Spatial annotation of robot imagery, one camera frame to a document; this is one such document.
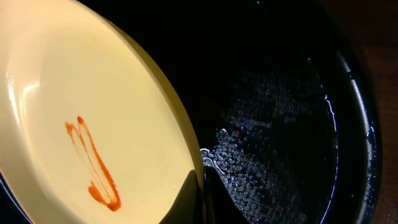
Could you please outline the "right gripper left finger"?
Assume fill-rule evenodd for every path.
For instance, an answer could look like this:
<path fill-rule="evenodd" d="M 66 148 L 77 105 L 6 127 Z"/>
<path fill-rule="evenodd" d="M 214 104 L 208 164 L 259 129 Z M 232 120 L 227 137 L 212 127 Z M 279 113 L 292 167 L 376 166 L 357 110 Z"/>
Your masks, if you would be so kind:
<path fill-rule="evenodd" d="M 188 173 L 172 207 L 160 224 L 202 224 L 200 191 L 194 170 Z"/>

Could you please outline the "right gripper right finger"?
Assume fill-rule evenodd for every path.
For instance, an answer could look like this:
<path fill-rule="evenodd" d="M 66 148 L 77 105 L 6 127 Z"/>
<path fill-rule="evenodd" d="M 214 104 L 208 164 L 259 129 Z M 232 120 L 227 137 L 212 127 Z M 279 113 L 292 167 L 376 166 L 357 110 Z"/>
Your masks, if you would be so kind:
<path fill-rule="evenodd" d="M 212 167 L 205 167 L 205 202 L 208 224 L 249 224 Z"/>

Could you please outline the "black round tray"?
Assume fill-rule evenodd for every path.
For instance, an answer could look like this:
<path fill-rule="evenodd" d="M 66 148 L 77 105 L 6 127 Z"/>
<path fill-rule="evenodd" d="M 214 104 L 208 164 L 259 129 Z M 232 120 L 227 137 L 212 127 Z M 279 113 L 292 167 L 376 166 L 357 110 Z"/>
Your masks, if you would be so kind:
<path fill-rule="evenodd" d="M 164 73 L 249 223 L 371 223 L 377 118 L 352 51 L 312 1 L 78 1 Z M 1 222 L 32 222 L 1 174 Z"/>

